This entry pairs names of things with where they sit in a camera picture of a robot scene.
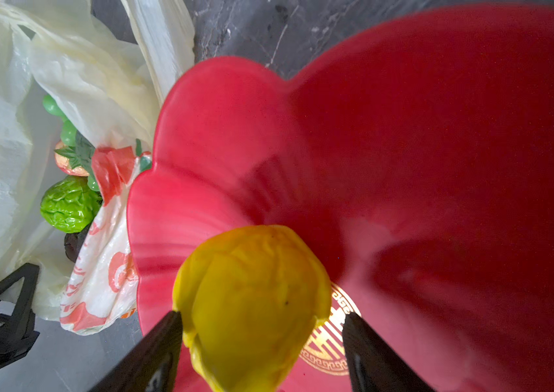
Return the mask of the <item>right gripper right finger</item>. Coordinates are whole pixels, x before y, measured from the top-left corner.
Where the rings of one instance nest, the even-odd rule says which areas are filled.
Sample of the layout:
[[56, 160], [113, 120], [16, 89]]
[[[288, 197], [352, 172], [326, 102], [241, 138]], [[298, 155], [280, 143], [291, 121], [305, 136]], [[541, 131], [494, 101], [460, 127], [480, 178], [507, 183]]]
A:
[[434, 392], [356, 313], [345, 317], [342, 337], [354, 392]]

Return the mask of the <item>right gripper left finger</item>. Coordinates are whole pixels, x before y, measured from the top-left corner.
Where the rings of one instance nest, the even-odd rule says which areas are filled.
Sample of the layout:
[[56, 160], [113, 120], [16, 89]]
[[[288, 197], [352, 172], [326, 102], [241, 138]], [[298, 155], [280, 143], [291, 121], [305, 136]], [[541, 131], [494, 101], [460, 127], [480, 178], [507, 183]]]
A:
[[94, 392], [174, 390], [182, 344], [182, 316], [168, 312], [112, 369]]

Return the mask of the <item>dark avocado fake fruit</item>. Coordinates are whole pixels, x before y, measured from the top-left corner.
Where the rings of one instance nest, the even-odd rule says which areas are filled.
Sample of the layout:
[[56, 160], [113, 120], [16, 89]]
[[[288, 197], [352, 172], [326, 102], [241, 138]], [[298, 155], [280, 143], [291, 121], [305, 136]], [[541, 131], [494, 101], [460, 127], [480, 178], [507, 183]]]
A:
[[66, 257], [73, 263], [76, 263], [79, 252], [84, 245], [85, 239], [89, 232], [90, 225], [87, 225], [79, 233], [66, 234], [64, 237], [64, 250]]

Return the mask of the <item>yellow bell pepper fake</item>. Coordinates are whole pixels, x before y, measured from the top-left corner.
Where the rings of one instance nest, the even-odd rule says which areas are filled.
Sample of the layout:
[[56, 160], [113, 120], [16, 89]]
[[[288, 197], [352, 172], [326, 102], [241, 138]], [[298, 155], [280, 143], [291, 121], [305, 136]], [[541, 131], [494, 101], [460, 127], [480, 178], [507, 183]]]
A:
[[277, 390], [331, 304], [323, 264], [283, 225], [208, 239], [183, 262], [172, 292], [192, 366], [213, 391]]

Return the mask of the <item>green custard apple fake fruit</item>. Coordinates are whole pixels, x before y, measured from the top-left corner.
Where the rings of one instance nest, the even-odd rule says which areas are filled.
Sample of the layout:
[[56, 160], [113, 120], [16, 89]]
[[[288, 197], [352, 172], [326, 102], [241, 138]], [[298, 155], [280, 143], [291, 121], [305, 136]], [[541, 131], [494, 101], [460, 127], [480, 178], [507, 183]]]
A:
[[66, 234], [76, 234], [90, 225], [102, 205], [102, 196], [92, 190], [86, 177], [67, 176], [49, 188], [40, 202], [40, 215]]

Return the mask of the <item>red strawberry fake fruit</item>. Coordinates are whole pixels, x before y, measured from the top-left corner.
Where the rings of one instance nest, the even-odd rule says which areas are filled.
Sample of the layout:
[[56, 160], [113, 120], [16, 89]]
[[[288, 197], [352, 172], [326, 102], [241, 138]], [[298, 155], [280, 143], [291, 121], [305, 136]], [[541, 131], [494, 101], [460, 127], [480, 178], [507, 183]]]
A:
[[74, 146], [59, 141], [54, 149], [55, 162], [58, 168], [69, 176], [90, 176], [94, 148], [80, 143]]

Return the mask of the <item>red flower-shaped plastic bowl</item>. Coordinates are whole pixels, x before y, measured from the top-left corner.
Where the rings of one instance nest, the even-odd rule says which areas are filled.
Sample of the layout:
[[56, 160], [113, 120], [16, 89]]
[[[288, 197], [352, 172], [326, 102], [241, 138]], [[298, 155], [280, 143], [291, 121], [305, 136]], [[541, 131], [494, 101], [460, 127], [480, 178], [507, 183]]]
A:
[[161, 109], [128, 232], [149, 332], [205, 239], [286, 225], [440, 391], [554, 391], [554, 8], [442, 8], [293, 79], [219, 57]]

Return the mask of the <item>cream plastic bag fruit print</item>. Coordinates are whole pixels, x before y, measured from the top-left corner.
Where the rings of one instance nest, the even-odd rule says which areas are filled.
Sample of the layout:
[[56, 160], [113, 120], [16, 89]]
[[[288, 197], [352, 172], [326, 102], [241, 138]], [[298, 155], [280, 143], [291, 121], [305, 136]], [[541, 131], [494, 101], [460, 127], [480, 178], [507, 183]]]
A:
[[165, 96], [195, 63], [182, 1], [0, 1], [0, 280], [40, 267], [33, 310], [82, 336], [136, 310], [128, 194]]

